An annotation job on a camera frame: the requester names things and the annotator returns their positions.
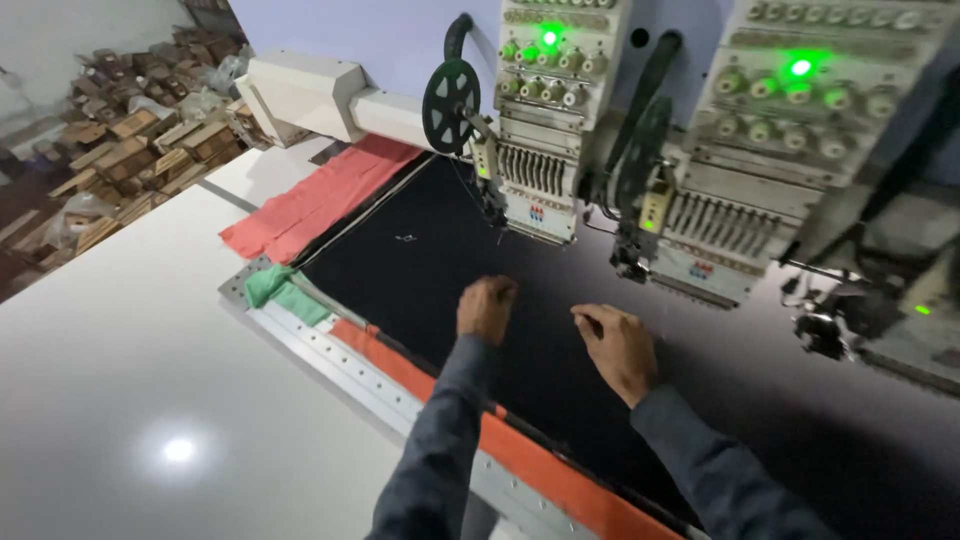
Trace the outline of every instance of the hand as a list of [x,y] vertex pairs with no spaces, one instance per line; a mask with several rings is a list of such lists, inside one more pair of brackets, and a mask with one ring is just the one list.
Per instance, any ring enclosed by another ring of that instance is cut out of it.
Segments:
[[473,334],[493,345],[503,343],[518,290],[516,282],[505,276],[484,276],[467,287],[457,307],[457,335]]
[[600,375],[633,409],[656,384],[650,333],[634,315],[613,306],[575,306],[570,312]]

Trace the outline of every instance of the pink fabric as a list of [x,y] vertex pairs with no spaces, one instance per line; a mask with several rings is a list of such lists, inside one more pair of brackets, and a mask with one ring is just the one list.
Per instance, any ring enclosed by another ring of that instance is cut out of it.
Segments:
[[243,258],[266,253],[271,261],[286,264],[420,152],[402,142],[367,135],[286,193],[227,227],[220,237]]

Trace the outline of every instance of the gray sleeve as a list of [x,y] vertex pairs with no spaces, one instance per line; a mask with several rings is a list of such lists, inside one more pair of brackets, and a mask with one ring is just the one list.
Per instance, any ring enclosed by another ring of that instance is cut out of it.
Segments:
[[495,352],[474,335],[457,338],[376,502],[368,539],[460,537]]
[[650,392],[630,423],[713,540],[838,538],[743,444],[708,427],[673,387]]

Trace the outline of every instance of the blue wall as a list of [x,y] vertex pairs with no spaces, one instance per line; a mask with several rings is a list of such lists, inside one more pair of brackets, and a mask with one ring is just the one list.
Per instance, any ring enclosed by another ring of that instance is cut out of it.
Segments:
[[[492,112],[500,0],[231,0],[230,4],[256,51],[289,48],[354,61],[364,66],[373,85],[412,96],[422,95],[433,70],[444,60],[446,28],[461,12],[468,12],[476,29],[464,47],[464,58],[480,77],[483,110]],[[733,0],[638,0],[631,28],[645,28],[653,38],[643,49],[628,45],[614,103],[623,106],[629,101],[656,38],[676,28],[683,32],[686,43],[664,91],[674,98],[677,120],[685,125],[732,6]],[[902,152],[929,112],[944,74],[957,63],[960,34],[954,32],[945,53],[927,70],[880,141],[875,160],[889,163]],[[955,176],[960,167],[957,154],[960,137],[938,160],[936,177],[950,180]]]

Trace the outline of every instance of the pulley wheel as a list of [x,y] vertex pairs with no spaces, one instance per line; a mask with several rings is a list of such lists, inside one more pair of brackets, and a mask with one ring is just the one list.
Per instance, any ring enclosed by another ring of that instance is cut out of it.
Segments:
[[660,162],[660,154],[670,131],[673,101],[660,97],[637,122],[634,136],[624,153],[623,166],[616,179],[615,203],[622,215],[631,215],[634,201],[647,187],[647,180]]
[[464,108],[480,107],[480,81],[473,67],[453,59],[433,72],[423,94],[423,131],[434,150],[459,154],[473,134]]

